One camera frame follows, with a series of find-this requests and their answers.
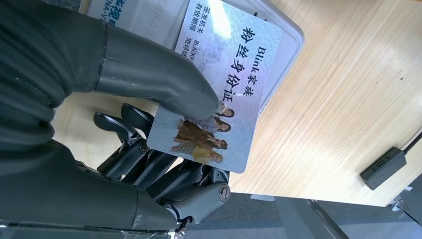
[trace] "woman in brown jacket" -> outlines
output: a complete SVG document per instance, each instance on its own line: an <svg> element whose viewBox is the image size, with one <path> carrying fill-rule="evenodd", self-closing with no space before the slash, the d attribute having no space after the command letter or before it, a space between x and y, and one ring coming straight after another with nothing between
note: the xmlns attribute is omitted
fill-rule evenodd
<svg viewBox="0 0 422 239"><path fill-rule="evenodd" d="M227 149L227 142L225 140L216 139L212 133L202 130L189 121L180 122L179 132L175 141L196 143L199 147L208 150L212 150L212 148Z"/></svg>

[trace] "robotic hand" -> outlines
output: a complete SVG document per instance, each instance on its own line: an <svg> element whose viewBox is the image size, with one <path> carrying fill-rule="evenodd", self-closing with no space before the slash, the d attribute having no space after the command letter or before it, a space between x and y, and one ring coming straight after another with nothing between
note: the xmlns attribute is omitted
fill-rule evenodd
<svg viewBox="0 0 422 239"><path fill-rule="evenodd" d="M148 135L153 117L133 106L123 119L95 114L122 142L98 171L51 139L54 108L72 92L145 97L207 118L218 98L190 61L38 1L2 0L0 15L0 221L164 233L228 199L228 172L184 161L165 173L175 157L146 147L133 128Z"/></svg>

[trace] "printed photo of women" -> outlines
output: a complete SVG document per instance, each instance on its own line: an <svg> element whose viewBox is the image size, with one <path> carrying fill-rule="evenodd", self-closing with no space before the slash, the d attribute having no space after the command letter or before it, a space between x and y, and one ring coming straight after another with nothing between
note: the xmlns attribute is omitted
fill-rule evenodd
<svg viewBox="0 0 422 239"><path fill-rule="evenodd" d="M180 121L179 132L174 139L175 142L192 142L199 147L212 150L213 148L227 149L225 140L216 139L214 134L200 129L189 121Z"/></svg>
<svg viewBox="0 0 422 239"><path fill-rule="evenodd" d="M192 155L196 162L208 164L210 161L216 163L223 162L223 156L215 151L209 151L199 147L197 144L192 142L180 143L177 146L173 146L172 152L185 153Z"/></svg>
<svg viewBox="0 0 422 239"><path fill-rule="evenodd" d="M216 132L229 132L231 125L221 118L231 118L234 116L234 110L220 102L218 109L208 119L180 120L178 133L174 138L179 145L171 148L172 152L192 155L194 160L199 163L208 164L209 162L222 163L224 157L215 152L215 149L227 149L227 142L214 136Z"/></svg>
<svg viewBox="0 0 422 239"><path fill-rule="evenodd" d="M218 117L211 116L205 120L194 120L194 119L186 119L187 121L196 124L197 126L201 127L203 130L208 131L210 133L215 132L228 132L231 130L231 126L220 120Z"/></svg>

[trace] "wooden table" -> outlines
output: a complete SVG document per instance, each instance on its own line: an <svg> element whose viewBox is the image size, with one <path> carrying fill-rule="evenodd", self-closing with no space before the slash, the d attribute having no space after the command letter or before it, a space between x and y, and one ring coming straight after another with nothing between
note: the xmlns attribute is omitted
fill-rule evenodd
<svg viewBox="0 0 422 239"><path fill-rule="evenodd" d="M274 0L305 33L302 53L261 114L234 192L385 206L422 172L422 142L375 191L359 173L422 126L422 2ZM98 166L118 146L94 111L118 115L142 99L74 94L58 109L55 139Z"/></svg>

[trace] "black power adapter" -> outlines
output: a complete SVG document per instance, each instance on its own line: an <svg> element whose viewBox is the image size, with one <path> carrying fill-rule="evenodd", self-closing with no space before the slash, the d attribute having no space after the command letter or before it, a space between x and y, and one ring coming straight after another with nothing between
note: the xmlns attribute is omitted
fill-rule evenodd
<svg viewBox="0 0 422 239"><path fill-rule="evenodd" d="M389 177L406 165L406 154L422 138L422 132L406 147L405 150L393 147L378 158L371 166L360 174L360 177L371 190L375 190Z"/></svg>

